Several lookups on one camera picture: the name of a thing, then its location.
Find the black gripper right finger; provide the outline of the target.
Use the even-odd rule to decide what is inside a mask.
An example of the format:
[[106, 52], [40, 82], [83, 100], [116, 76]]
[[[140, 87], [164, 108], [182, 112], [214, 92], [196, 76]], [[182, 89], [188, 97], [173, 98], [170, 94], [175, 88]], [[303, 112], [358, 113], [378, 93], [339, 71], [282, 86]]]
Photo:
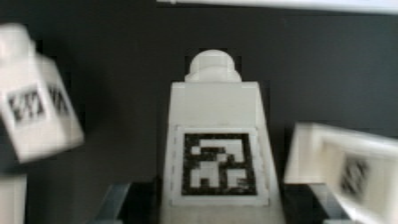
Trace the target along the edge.
[[285, 224], [353, 224], [324, 184], [283, 184]]

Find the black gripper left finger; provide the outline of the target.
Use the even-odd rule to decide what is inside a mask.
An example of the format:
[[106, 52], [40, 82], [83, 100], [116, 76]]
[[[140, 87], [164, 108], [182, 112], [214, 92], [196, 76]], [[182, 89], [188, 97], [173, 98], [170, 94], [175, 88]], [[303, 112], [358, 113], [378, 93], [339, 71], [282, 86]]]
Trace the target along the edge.
[[113, 183], [86, 224], [157, 224], [159, 179]]

